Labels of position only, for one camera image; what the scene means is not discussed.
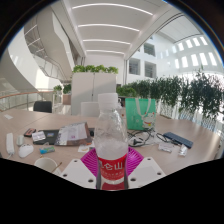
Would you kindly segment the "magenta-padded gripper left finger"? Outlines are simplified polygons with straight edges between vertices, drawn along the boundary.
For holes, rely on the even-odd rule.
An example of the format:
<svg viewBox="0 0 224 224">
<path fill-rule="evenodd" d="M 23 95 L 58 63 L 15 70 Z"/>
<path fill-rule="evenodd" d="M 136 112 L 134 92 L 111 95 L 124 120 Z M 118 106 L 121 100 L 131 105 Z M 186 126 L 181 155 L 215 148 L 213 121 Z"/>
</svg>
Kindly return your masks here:
<svg viewBox="0 0 224 224">
<path fill-rule="evenodd" d="M 84 188 L 95 189 L 97 186 L 98 160 L 94 149 L 81 159 L 72 159 L 61 173 L 61 177 Z"/>
</svg>

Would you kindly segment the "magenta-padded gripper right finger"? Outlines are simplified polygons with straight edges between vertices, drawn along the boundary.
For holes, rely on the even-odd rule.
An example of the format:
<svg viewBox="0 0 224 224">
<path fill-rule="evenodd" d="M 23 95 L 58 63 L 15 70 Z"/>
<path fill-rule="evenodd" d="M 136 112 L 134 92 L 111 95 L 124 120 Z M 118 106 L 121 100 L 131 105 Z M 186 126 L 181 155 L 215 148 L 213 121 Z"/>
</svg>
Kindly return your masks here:
<svg viewBox="0 0 224 224">
<path fill-rule="evenodd" d="M 129 189 L 140 188 L 152 183 L 166 174 L 152 157 L 144 157 L 133 148 L 129 148 L 126 159 L 126 177 Z"/>
</svg>

